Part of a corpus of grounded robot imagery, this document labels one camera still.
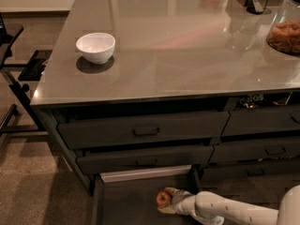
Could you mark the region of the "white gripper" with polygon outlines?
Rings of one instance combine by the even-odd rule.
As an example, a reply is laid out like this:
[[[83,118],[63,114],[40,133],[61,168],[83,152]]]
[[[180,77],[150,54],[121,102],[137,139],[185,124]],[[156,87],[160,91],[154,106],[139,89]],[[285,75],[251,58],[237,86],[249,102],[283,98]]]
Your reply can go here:
[[[195,195],[175,187],[165,187],[165,191],[172,195],[172,206],[159,207],[157,210],[162,214],[195,215]]]

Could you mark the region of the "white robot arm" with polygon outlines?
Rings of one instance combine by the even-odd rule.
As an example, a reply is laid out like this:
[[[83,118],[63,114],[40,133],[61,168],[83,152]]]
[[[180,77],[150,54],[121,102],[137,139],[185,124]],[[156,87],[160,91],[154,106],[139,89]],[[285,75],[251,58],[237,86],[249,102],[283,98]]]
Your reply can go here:
[[[226,199],[209,191],[193,195],[174,187],[161,190],[156,203],[163,214],[191,216],[202,225],[223,225],[225,219],[238,225],[300,225],[300,186],[284,195],[278,210]]]

